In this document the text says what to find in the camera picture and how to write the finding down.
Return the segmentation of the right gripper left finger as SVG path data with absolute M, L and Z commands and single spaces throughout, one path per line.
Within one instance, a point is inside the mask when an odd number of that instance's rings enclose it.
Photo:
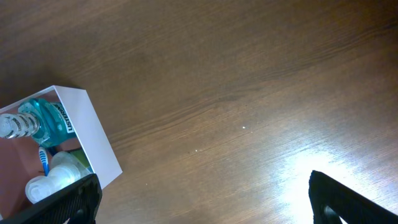
M 92 224 L 96 222 L 101 199 L 98 176 L 90 174 L 28 209 L 1 220 L 1 224 Z

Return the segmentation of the blue hand soap pump bottle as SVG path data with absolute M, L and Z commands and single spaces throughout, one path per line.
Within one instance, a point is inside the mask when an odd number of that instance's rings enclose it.
M 51 158 L 47 175 L 28 181 L 26 197 L 31 203 L 37 203 L 92 173 L 83 149 L 60 151 Z

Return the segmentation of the teal mouthwash bottle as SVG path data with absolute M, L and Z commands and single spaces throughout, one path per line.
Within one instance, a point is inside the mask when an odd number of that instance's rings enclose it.
M 17 113 L 1 115 L 1 137 L 32 138 L 48 148 L 75 138 L 75 130 L 61 102 L 32 98 L 20 104 Z

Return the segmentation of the blue white toothbrush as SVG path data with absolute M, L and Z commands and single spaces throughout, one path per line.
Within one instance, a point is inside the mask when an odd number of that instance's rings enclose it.
M 55 146 L 45 148 L 43 146 L 39 147 L 39 159 L 42 164 L 44 170 L 44 176 L 48 176 L 50 168 L 49 168 L 49 156 L 54 156 L 57 153 L 57 149 Z

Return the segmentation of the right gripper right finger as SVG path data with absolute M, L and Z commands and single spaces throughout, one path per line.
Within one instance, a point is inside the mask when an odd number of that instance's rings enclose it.
M 314 224 L 397 223 L 397 215 L 330 176 L 312 171 L 308 196 Z

